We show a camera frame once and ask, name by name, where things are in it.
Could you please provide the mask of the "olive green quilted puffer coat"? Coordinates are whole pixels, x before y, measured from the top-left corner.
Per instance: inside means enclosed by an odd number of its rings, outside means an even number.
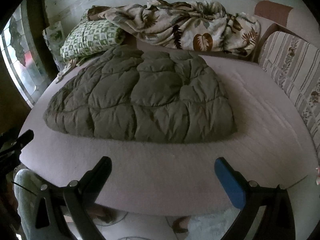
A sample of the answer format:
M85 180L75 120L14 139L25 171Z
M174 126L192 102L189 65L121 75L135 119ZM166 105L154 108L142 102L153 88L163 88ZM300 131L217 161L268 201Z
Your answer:
M191 144L236 131L227 92L210 66L187 51L111 48L48 103L46 125L75 136Z

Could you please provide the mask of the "grey trouser leg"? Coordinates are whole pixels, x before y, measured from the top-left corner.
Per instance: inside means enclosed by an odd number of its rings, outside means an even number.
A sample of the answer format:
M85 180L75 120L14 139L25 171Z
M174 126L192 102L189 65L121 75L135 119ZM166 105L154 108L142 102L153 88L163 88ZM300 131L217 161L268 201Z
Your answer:
M18 201L17 212L21 218L22 229L26 239L31 239L30 232L36 195L41 191L41 186L47 182L26 168L16 173L14 182L14 193Z

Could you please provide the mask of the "stained glass door window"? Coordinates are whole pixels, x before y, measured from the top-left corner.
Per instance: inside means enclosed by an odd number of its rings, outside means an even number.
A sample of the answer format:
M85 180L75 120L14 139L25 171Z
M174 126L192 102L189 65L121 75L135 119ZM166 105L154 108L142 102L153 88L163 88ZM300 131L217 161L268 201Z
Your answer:
M31 35L26 1L16 8L1 32L1 54L13 83L32 108L51 81Z

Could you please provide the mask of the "green white patterned pillow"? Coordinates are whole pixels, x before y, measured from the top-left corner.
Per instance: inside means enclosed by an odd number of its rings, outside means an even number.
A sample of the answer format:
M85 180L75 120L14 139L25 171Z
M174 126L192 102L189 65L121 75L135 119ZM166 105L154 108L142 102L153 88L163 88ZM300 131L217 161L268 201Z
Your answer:
M60 48L60 55L65 61L69 61L106 51L122 44L124 39L125 31L110 21L90 21L83 14Z

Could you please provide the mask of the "striped floral cushion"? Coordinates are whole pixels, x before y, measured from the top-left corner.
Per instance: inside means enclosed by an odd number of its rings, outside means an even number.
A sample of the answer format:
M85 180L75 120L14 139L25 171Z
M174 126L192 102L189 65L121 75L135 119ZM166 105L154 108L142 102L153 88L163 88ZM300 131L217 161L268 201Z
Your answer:
M319 156L319 49L276 31L263 44L258 64L297 109Z

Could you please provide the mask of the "leaf print blanket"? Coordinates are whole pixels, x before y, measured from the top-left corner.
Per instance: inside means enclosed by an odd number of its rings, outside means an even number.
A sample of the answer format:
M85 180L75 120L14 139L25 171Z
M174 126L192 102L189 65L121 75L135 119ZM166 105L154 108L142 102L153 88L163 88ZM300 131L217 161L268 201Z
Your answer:
M222 51L247 57L257 44L259 21L246 13L230 14L212 0L174 2L153 0L146 5L93 6L90 21L108 20L136 39L154 46Z

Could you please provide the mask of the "small floral pillow by wall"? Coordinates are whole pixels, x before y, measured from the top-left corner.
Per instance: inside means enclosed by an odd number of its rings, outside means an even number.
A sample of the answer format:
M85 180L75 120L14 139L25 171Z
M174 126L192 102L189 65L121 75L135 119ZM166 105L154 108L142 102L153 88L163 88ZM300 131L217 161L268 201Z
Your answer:
M60 49L65 42L65 35L60 21L55 22L42 32L45 43L53 56L58 71L62 71L66 64L60 54Z

